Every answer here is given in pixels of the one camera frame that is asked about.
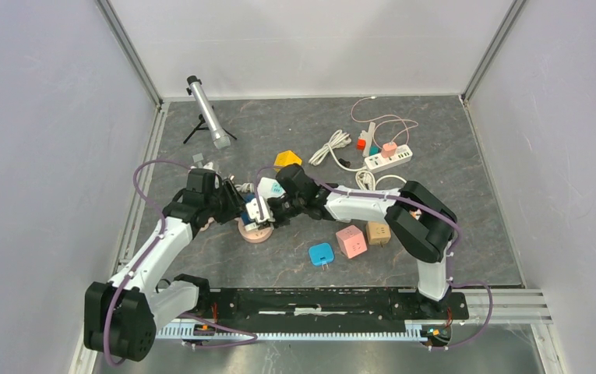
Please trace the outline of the light blue plug adapter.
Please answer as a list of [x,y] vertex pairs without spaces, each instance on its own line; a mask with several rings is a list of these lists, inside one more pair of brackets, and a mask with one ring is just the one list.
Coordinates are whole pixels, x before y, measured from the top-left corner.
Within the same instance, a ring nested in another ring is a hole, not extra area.
[[329,243],[313,245],[308,250],[309,260],[313,266],[320,266],[324,270],[334,261],[334,251]]

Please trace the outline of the pink cube socket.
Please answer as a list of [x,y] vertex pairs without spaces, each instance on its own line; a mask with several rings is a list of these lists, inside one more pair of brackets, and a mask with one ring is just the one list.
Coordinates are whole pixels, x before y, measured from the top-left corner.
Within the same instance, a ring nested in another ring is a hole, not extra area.
[[341,252],[352,259],[368,250],[363,232],[355,225],[347,226],[336,233]]

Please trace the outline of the yellow cube socket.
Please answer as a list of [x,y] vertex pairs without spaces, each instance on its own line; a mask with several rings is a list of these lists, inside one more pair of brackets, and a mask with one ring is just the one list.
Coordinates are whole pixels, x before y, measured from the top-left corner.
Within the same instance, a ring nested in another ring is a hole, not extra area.
[[302,165],[302,159],[292,150],[285,150],[279,152],[276,156],[275,161],[273,162],[273,168],[275,171],[279,171],[281,168],[291,164]]

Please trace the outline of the tan dragon cube socket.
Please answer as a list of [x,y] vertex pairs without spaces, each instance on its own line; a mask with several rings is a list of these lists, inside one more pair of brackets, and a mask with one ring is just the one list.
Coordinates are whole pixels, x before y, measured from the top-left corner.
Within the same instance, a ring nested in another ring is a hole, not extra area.
[[368,222],[365,225],[367,243],[369,245],[386,245],[391,239],[391,230],[388,224]]

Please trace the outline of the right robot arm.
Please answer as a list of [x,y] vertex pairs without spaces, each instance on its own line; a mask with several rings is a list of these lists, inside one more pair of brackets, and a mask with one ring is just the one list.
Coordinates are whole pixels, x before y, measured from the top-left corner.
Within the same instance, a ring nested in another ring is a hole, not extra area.
[[281,168],[276,180],[284,190],[265,200],[267,212],[282,226],[300,214],[320,221],[367,221],[386,224],[418,264],[419,312],[436,318],[448,309],[452,281],[446,255],[461,236],[456,214],[416,181],[386,190],[353,189],[308,176],[303,167]]

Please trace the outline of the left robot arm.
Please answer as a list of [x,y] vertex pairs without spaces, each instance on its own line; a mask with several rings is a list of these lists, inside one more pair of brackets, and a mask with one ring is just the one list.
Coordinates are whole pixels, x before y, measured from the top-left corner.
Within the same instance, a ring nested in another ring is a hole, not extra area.
[[150,237],[132,260],[108,281],[85,292],[83,344],[109,360],[139,362],[153,347],[159,329],[188,312],[205,316],[212,307],[209,281],[180,274],[167,288],[157,285],[176,256],[210,221],[241,216],[245,200],[231,180],[194,168],[185,187],[160,210]]

